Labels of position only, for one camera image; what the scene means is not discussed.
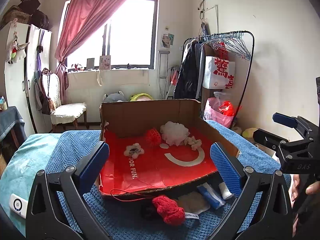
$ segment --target black metal rack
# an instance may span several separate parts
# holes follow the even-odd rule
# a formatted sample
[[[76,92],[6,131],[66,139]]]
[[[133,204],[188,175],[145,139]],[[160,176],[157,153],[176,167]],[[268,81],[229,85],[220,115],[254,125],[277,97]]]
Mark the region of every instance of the black metal rack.
[[[248,72],[247,72],[247,77],[245,79],[245,83],[244,83],[244,88],[243,88],[243,91],[242,91],[242,95],[241,95],[241,98],[240,98],[240,101],[239,101],[239,104],[238,104],[238,107],[237,107],[237,110],[236,110],[236,113],[232,119],[232,122],[230,124],[230,127],[232,126],[233,122],[235,121],[236,119],[236,116],[239,112],[239,109],[240,109],[240,106],[241,106],[241,103],[242,103],[242,100],[243,100],[243,97],[244,97],[244,93],[245,93],[245,90],[247,88],[247,84],[248,84],[248,80],[249,80],[249,75],[250,75],[250,70],[251,70],[251,65],[252,65],[252,58],[253,58],[253,51],[254,51],[254,36],[251,32],[249,31],[237,31],[237,32],[228,32],[228,33],[215,33],[215,34],[210,34],[210,35],[206,35],[206,36],[198,36],[198,37],[193,37],[193,38],[188,38],[185,40],[185,42],[183,43],[183,51],[182,51],[182,58],[181,58],[181,63],[183,61],[183,54],[184,54],[184,50],[185,50],[185,46],[186,46],[186,43],[188,41],[192,41],[192,40],[199,40],[199,41],[210,41],[211,39],[214,39],[220,35],[224,35],[224,34],[237,34],[237,33],[247,33],[249,35],[251,35],[252,37],[252,52],[251,52],[251,57],[250,57],[250,63],[249,63],[249,68],[248,68]]]

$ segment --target window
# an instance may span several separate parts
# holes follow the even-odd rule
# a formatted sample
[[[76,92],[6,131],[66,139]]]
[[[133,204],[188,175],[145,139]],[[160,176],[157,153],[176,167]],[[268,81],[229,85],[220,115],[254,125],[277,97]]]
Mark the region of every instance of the window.
[[[101,55],[111,55],[112,68],[154,68],[158,0],[127,0],[90,38],[67,59],[86,67],[94,58],[99,68]]]

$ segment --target light blue fabric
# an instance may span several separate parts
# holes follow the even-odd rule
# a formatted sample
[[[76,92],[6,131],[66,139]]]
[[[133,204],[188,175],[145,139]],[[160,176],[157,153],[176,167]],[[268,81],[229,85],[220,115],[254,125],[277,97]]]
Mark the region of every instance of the light blue fabric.
[[[209,121],[208,123],[241,151],[239,160],[244,166],[252,166],[257,172],[265,173],[273,173],[279,169],[280,165],[269,155],[238,134],[216,122]],[[90,153],[97,143],[99,135],[100,131],[89,130],[63,133],[45,170],[48,173],[61,172],[69,165],[76,165],[82,156]],[[286,175],[286,181],[290,185],[290,176]],[[215,181],[208,181],[208,183],[217,185]],[[71,228],[81,232],[63,193],[58,193],[58,196]],[[240,231],[249,226],[260,197],[261,194],[258,193]],[[100,224],[115,240],[203,240],[218,225],[234,201],[233,198],[218,210],[211,208],[201,213],[199,221],[186,220],[183,225],[172,227],[161,220],[147,221],[142,219],[140,216],[142,201],[123,203],[113,199],[104,199],[96,186],[93,186],[89,193],[84,194],[84,199]]]
[[[20,146],[0,179],[0,204],[13,224],[25,236],[25,220],[10,210],[12,193],[28,200],[36,172],[43,170],[61,134],[34,134]]]

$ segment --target pink cloth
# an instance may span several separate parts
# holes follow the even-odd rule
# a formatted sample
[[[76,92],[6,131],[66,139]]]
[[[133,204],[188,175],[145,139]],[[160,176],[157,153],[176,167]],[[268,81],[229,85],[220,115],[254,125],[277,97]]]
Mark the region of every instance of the pink cloth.
[[[60,98],[65,103],[68,75],[65,59],[98,30],[126,0],[71,0],[60,35],[55,58],[60,61],[56,74],[60,80]]]

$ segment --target pink bag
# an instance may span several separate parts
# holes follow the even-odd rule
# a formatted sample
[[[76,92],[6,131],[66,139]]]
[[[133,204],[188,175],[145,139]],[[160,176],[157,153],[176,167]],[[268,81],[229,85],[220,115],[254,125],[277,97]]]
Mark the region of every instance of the pink bag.
[[[226,116],[219,111],[220,101],[217,98],[208,98],[204,109],[204,119],[213,120],[229,128],[233,116]]]

